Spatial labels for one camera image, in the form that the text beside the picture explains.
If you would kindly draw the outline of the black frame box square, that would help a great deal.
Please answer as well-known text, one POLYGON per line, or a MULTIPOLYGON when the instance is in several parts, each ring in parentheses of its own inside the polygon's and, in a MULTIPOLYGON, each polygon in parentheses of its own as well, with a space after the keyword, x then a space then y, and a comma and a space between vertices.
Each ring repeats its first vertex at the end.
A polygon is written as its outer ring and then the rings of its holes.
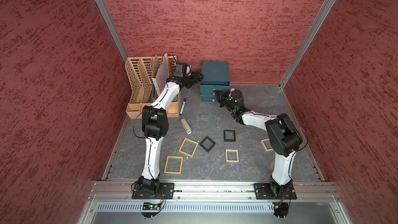
POLYGON ((225 142, 236 142, 236 134, 234 130, 224 130, 223 134, 225 142))

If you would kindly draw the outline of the small wooden frame box centre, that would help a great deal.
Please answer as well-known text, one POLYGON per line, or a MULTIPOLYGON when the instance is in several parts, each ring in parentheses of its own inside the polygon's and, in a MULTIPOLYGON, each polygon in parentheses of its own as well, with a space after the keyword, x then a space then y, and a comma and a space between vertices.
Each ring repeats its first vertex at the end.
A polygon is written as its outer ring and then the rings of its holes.
POLYGON ((237 149, 226 149, 226 162, 238 163, 239 154, 237 149))

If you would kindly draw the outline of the large wooden frame box tilted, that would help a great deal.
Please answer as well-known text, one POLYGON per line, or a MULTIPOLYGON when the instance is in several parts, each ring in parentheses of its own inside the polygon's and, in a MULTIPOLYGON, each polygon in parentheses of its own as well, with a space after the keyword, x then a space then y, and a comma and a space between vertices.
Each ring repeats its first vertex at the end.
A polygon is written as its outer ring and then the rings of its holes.
POLYGON ((192 158, 194 157, 198 146, 198 142, 185 138, 179 148, 179 153, 192 158))

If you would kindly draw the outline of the beige lattice file organizer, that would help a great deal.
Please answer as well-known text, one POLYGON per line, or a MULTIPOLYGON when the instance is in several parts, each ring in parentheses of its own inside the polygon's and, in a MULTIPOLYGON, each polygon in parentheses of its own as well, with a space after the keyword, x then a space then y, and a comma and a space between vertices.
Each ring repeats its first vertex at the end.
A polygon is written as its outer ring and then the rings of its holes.
MULTIPOLYGON (((132 95, 127 104, 126 113, 130 119, 141 119, 144 106, 151 105, 159 96, 152 78, 151 62, 153 57, 129 57, 125 63, 125 70, 129 78, 132 95)), ((173 73, 177 59, 169 56, 173 73)), ((180 112, 180 93, 173 99, 167 110, 168 118, 177 118, 180 112)))

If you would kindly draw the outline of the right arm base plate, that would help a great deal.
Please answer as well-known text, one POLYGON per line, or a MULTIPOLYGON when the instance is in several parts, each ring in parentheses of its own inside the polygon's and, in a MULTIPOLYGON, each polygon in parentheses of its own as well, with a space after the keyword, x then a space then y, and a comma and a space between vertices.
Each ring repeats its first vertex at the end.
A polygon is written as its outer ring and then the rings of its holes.
POLYGON ((254 193, 257 200, 297 199, 292 182, 282 186, 275 183, 254 183, 254 193))

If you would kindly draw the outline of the aluminium front rail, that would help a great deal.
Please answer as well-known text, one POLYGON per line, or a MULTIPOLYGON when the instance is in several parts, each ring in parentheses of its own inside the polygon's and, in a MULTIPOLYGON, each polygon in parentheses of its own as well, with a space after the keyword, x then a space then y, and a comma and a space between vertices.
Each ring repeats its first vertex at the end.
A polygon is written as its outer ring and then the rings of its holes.
MULTIPOLYGON (((89 193, 91 201, 131 201, 134 180, 95 181, 89 193)), ((164 180, 167 185, 162 191, 172 196, 172 201, 248 201, 257 200, 260 192, 255 189, 256 181, 214 181, 214 180, 164 180)), ((333 182, 313 181, 293 183, 293 202, 342 202, 333 182)))

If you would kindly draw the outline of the brown cardboard sheet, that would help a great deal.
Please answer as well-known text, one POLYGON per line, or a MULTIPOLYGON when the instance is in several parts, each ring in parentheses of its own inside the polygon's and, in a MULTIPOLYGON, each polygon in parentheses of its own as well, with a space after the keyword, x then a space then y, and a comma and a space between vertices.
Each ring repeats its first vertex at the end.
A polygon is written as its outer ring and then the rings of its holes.
POLYGON ((159 67, 160 67, 159 58, 158 58, 158 55, 155 55, 152 58, 152 62, 151 62, 152 78, 156 78, 159 67))

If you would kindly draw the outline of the blue white marker pen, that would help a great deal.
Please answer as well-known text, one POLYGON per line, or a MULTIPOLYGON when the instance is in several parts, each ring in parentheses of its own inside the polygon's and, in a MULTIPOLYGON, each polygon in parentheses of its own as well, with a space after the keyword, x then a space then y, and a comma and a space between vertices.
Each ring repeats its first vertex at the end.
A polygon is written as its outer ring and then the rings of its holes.
POLYGON ((181 105, 181 108, 180 108, 179 116, 181 116, 182 113, 183 113, 183 109, 184 109, 184 107, 185 107, 186 101, 187 101, 187 99, 184 98, 184 100, 183 100, 183 102, 182 102, 182 105, 181 105))

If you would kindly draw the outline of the small wooden frame box right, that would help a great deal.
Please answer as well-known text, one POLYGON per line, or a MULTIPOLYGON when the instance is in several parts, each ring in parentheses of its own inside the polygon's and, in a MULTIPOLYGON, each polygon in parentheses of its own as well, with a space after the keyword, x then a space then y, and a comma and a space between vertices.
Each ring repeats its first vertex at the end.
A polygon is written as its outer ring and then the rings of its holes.
POLYGON ((262 147, 264 148, 265 152, 273 150, 269 139, 261 140, 260 143, 261 143, 262 147))

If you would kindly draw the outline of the small wooden frame box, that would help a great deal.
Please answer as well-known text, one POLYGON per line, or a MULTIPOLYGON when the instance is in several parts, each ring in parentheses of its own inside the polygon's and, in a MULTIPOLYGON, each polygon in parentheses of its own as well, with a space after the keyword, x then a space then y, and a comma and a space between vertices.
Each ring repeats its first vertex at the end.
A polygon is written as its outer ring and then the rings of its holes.
POLYGON ((265 152, 273 150, 269 139, 261 140, 260 143, 261 143, 262 147, 264 148, 265 152))
POLYGON ((226 162, 238 163, 239 154, 237 149, 226 149, 226 162))

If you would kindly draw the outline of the large wooden frame box front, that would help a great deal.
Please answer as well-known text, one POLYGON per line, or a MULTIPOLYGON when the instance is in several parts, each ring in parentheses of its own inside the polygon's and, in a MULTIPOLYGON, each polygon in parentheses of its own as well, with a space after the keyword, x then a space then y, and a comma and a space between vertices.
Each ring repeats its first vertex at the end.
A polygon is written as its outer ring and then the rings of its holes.
POLYGON ((167 156, 164 167, 165 174, 181 174, 182 173, 183 157, 181 156, 167 156))

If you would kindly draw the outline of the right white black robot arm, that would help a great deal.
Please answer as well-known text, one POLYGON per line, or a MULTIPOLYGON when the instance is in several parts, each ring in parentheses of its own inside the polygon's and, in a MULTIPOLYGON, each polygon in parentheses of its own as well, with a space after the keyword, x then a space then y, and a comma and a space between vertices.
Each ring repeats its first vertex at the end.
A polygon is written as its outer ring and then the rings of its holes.
POLYGON ((294 156, 302 144, 294 122, 286 114, 272 116, 248 109, 239 90, 215 90, 214 94, 220 107, 229 110, 236 122, 267 132, 271 148, 275 152, 274 170, 270 179, 271 190, 277 195, 290 188, 294 156))

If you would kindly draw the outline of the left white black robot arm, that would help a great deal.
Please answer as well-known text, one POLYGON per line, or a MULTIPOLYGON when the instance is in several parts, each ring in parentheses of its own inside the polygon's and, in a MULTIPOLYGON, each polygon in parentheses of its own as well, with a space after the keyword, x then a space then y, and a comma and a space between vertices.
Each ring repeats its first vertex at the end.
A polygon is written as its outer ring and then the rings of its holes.
POLYGON ((149 106, 142 110, 143 139, 146 141, 145 164, 142 176, 138 179, 138 186, 153 195, 160 190, 159 183, 159 159, 161 145, 169 130, 167 110, 173 99, 182 88, 190 88, 201 82, 204 76, 198 72, 190 72, 181 77, 176 75, 168 78, 165 88, 160 96, 149 106))

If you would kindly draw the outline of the purple paper folder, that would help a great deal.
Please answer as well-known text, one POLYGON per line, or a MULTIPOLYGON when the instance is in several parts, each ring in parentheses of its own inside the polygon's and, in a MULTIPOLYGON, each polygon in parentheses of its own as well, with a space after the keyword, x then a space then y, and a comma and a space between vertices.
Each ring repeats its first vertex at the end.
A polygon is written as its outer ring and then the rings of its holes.
POLYGON ((156 77, 153 81, 158 96, 160 96, 160 94, 166 87, 166 80, 172 75, 172 73, 173 69, 171 60, 169 59, 168 54, 165 53, 162 57, 160 67, 158 68, 156 77))

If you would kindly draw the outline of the teal three-drawer cabinet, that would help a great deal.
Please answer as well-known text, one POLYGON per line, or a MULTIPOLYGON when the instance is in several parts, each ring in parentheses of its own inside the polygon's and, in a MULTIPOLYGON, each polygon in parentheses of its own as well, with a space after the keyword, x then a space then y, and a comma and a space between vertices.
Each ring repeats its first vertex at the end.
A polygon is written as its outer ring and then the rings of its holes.
POLYGON ((226 91, 230 89, 228 62, 203 61, 201 74, 204 76, 200 85, 202 102, 216 102, 214 90, 226 91))

